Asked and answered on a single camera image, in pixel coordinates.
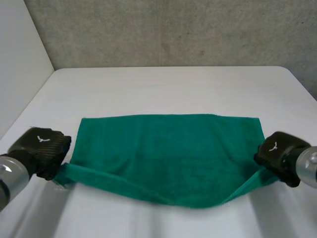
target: robotic arm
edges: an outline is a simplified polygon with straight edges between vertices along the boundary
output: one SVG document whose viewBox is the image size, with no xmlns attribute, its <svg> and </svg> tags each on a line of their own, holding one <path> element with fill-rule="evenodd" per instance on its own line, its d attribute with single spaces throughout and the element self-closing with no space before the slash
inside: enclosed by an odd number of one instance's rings
<svg viewBox="0 0 317 238">
<path fill-rule="evenodd" d="M 52 180 L 65 158 L 70 136 L 59 131 L 31 128 L 0 155 L 0 211 L 36 174 Z M 317 187 L 317 146 L 283 132 L 275 132 L 258 147 L 254 160 L 290 187 L 300 181 Z"/>
<path fill-rule="evenodd" d="M 52 180 L 65 158 L 70 136 L 59 131 L 33 127 L 0 155 L 0 211 L 36 174 Z"/>
<path fill-rule="evenodd" d="M 254 160 L 290 187 L 300 181 L 317 187 L 317 146 L 284 132 L 275 132 L 259 146 Z"/>
</svg>

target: green fabric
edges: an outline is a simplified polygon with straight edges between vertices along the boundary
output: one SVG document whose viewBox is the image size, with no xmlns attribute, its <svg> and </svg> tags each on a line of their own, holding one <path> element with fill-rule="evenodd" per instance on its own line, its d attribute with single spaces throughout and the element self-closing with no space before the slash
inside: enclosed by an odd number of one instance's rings
<svg viewBox="0 0 317 238">
<path fill-rule="evenodd" d="M 260 120 L 216 115 L 82 119 L 56 183 L 80 182 L 130 198 L 206 208 L 277 180 L 253 161 Z"/>
</svg>

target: white table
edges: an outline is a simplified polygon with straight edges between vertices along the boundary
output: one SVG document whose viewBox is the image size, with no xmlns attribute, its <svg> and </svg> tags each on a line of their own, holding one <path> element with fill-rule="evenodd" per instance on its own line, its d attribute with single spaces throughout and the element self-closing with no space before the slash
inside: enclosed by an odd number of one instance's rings
<svg viewBox="0 0 317 238">
<path fill-rule="evenodd" d="M 56 71 L 0 141 L 30 126 L 71 135 L 82 117 L 133 114 L 259 117 L 265 136 L 285 131 L 317 145 L 317 102 L 281 67 L 78 68 Z M 0 214 L 1 238 L 310 238 L 317 190 L 281 182 L 221 207 L 151 205 L 77 184 L 58 190 L 35 176 Z"/>
</svg>

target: white logo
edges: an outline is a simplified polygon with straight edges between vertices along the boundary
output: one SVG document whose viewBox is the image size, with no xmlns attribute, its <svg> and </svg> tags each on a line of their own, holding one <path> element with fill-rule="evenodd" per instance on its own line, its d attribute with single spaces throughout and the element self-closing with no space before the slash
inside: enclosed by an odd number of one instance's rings
<svg viewBox="0 0 317 238">
<path fill-rule="evenodd" d="M 39 140 L 40 142 L 46 142 L 46 141 L 50 141 L 51 139 L 44 140 L 44 139 L 41 139 L 41 138 L 38 136 L 38 140 Z"/>
<path fill-rule="evenodd" d="M 6 170 L 8 172 L 12 172 L 12 170 L 7 165 L 0 165 L 0 171 L 1 170 Z"/>
<path fill-rule="evenodd" d="M 269 151 L 273 151 L 273 150 L 277 150 L 277 142 L 275 142 L 275 145 L 272 149 L 270 149 Z"/>
</svg>

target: concrete wall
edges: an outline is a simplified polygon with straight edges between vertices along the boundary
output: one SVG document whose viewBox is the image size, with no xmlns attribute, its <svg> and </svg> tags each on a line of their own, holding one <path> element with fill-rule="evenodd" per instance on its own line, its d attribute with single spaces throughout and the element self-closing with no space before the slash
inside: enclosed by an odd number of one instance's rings
<svg viewBox="0 0 317 238">
<path fill-rule="evenodd" d="M 279 65 L 317 98 L 317 0 L 25 2 L 55 69 Z"/>
<path fill-rule="evenodd" d="M 23 0 L 0 0 L 0 138 L 53 72 Z"/>
</svg>

